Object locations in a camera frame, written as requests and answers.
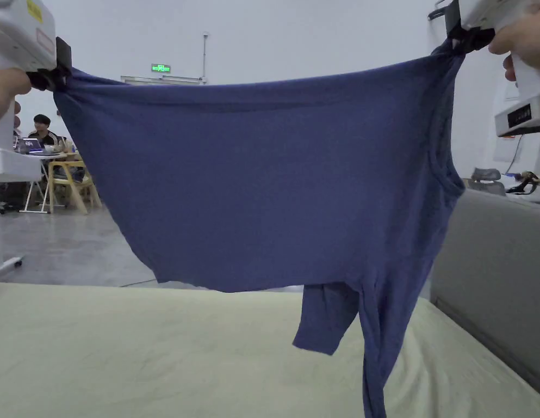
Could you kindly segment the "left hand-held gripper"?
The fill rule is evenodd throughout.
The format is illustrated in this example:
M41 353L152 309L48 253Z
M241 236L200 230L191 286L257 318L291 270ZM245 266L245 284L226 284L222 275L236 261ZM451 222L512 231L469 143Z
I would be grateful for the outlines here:
M43 1L0 1L0 69L27 73L33 89L65 91L72 72L71 47L56 35ZM0 180L38 180L38 157L14 151L13 117L0 119Z

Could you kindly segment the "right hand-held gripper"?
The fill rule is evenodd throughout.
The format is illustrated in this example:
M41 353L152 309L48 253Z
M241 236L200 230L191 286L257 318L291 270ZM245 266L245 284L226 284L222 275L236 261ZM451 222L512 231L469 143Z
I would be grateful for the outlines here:
M443 17L446 36L456 54L487 47L503 27L525 15L540 1L437 1L428 20ZM540 133L540 71L513 59L518 103L495 116L498 137Z

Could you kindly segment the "person's left hand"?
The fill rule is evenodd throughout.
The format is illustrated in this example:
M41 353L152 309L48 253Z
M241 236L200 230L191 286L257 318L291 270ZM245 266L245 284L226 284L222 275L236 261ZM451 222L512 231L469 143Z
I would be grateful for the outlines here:
M18 127L21 107L15 97L29 93L31 88L30 79L24 71L17 68L0 69L0 119L10 115L14 127Z

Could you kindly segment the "person's right hand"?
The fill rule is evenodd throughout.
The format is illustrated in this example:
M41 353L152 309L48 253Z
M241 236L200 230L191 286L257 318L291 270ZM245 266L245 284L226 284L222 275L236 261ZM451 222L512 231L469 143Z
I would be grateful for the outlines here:
M540 71L540 3L533 4L520 19L500 29L488 50L496 55L507 54L502 65L509 82L517 80L515 57Z

